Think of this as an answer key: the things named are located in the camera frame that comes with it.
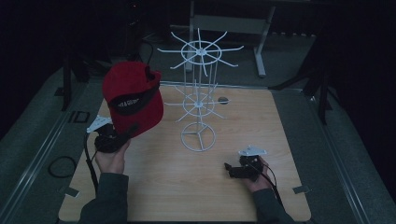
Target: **baseball cap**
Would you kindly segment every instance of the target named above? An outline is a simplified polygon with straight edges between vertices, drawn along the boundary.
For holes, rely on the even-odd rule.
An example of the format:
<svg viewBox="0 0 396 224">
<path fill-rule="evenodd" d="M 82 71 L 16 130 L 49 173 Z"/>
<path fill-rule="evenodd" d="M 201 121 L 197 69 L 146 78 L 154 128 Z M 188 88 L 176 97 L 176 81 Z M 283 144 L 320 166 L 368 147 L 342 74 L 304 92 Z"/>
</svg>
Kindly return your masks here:
<svg viewBox="0 0 396 224">
<path fill-rule="evenodd" d="M 159 71 L 150 71 L 149 66 L 141 62 L 121 62 L 110 68 L 102 91 L 118 134 L 134 128 L 131 137 L 136 137 L 161 121 L 160 80 Z"/>
</svg>

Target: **sleeve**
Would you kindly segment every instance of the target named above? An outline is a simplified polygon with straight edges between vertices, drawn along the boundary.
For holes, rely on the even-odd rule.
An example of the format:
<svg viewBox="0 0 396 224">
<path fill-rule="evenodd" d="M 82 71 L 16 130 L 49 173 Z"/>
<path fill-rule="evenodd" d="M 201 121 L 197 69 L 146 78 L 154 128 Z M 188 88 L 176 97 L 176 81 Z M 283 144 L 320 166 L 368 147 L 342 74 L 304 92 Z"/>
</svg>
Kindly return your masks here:
<svg viewBox="0 0 396 224">
<path fill-rule="evenodd" d="M 290 224 L 294 220 L 286 213 L 277 201 L 271 189 L 261 189 L 253 192 L 253 201 L 257 209 L 258 223 Z"/>
<path fill-rule="evenodd" d="M 96 198 L 85 204 L 78 224 L 126 224 L 128 217 L 127 175 L 100 175 Z"/>
</svg>

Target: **black cable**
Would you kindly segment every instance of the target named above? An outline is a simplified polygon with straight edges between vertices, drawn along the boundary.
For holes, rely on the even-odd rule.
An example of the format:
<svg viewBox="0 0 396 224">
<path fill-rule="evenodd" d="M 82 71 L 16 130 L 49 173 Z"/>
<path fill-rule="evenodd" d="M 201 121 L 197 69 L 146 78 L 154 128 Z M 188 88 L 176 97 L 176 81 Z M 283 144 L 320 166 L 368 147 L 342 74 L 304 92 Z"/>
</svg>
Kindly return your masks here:
<svg viewBox="0 0 396 224">
<path fill-rule="evenodd" d="M 269 166 L 263 164 L 263 166 L 267 167 L 268 170 L 271 171 L 271 173 L 272 173 L 272 175 L 273 175 L 273 177 L 274 177 L 274 180 L 275 180 L 275 184 L 271 181 L 271 179 L 270 179 L 268 176 L 266 176 L 265 174 L 263 174 L 262 171 L 258 170 L 256 167 L 254 167 L 250 162 L 247 162 L 247 164 L 248 164 L 251 168 L 253 168 L 254 170 L 256 170 L 257 172 L 259 172 L 259 173 L 270 183 L 270 185 L 272 186 L 272 189 L 273 189 L 273 191 L 274 191 L 274 194 L 275 194 L 275 196 L 276 196 L 277 201 L 279 202 L 279 204 L 280 204 L 283 208 L 285 208 L 284 205 L 283 205 L 283 203 L 282 203 L 282 200 L 280 199 L 279 192 L 277 191 L 276 177 L 275 177 L 275 174 L 274 174 L 273 170 L 272 170 Z"/>
<path fill-rule="evenodd" d="M 52 166 L 53 166 L 53 164 L 55 164 L 55 162 L 57 162 L 57 161 L 59 161 L 59 160 L 62 160 L 62 159 L 68 159 L 68 160 L 70 160 L 70 161 L 73 163 L 73 173 L 71 173 L 71 174 L 69 174 L 69 175 L 56 175 L 55 173 L 52 172 Z M 73 174 L 74 174 L 74 172 L 76 171 L 76 169 L 77 169 L 77 163 L 73 160 L 73 158 L 68 157 L 68 156 L 62 156 L 62 157 L 58 157 L 57 159 L 55 159 L 54 161 L 52 161 L 52 162 L 49 164 L 48 172 L 49 172 L 49 174 L 50 174 L 51 176 L 56 177 L 56 178 L 67 178 L 67 177 L 73 176 Z"/>
<path fill-rule="evenodd" d="M 90 136 L 89 133 L 85 133 L 85 135 L 84 135 L 83 145 L 84 145 L 85 156 L 87 158 L 85 161 L 87 162 L 88 168 L 90 169 L 92 183 L 93 183 L 93 186 L 95 188 L 95 193 L 97 193 L 99 182 L 98 182 L 98 177 L 96 175 L 95 169 L 93 168 L 93 164 L 92 164 L 92 161 L 93 161 L 93 158 L 96 155 L 96 152 L 95 152 L 95 154 L 93 154 L 93 156 L 91 158 L 90 157 L 90 153 L 88 151 L 88 145 L 87 145 L 87 141 L 88 141 L 88 137 L 89 136 Z"/>
<path fill-rule="evenodd" d="M 152 54 L 153 54 L 153 52 L 154 52 L 154 47 L 153 47 L 152 44 L 149 43 L 147 40 L 142 39 L 142 43 L 149 45 L 150 48 L 151 48 L 151 53 L 149 54 L 149 56 L 148 56 L 148 61 L 146 62 L 146 64 L 149 64 L 149 62 L 151 61 Z"/>
</svg>

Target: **small black object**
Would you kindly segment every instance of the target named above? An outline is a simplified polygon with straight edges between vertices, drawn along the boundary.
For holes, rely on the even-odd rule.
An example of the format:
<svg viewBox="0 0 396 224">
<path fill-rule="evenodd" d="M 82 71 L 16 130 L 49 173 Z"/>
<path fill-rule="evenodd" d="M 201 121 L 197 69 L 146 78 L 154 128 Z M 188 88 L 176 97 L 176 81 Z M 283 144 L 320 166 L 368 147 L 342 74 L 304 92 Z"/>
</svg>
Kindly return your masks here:
<svg viewBox="0 0 396 224">
<path fill-rule="evenodd" d="M 254 182 L 262 174 L 263 164 L 259 156 L 241 156 L 239 162 L 241 167 L 232 167 L 230 164 L 224 163 L 230 177 L 249 178 Z"/>
<path fill-rule="evenodd" d="M 105 153 L 113 153 L 119 150 L 134 133 L 138 125 L 133 124 L 125 133 L 117 134 L 117 132 L 110 126 L 105 125 L 98 129 L 99 135 L 95 138 L 96 150 Z"/>
</svg>

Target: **wooden table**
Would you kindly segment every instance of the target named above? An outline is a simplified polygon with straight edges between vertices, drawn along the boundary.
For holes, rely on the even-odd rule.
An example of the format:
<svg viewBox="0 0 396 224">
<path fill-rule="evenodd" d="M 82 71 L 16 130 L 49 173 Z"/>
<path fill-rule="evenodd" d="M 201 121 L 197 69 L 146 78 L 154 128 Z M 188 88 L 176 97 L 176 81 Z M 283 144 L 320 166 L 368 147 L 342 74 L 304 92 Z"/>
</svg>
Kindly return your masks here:
<svg viewBox="0 0 396 224">
<path fill-rule="evenodd" d="M 180 103 L 183 95 L 173 86 L 161 86 L 165 103 Z M 251 145 L 266 149 L 263 156 L 276 175 L 286 211 L 298 221 L 311 217 L 300 187 L 293 157 L 272 93 L 267 90 L 216 88 L 214 99 L 227 97 L 227 105 L 216 105 L 204 117 L 216 132 L 216 143 L 207 151 L 195 152 L 181 143 L 184 127 L 195 122 L 182 106 L 165 105 L 162 121 L 137 136 L 126 152 L 125 174 L 130 177 L 128 219 L 132 221 L 255 221 L 250 193 L 239 179 L 230 178 L 224 162 L 240 166 L 238 150 Z M 99 115 L 109 117 L 104 101 Z M 91 134 L 88 146 L 93 153 Z M 66 196 L 59 212 L 63 221 L 76 221 L 82 206 L 94 198 L 90 173 L 82 154 L 70 184 L 77 198 Z"/>
</svg>

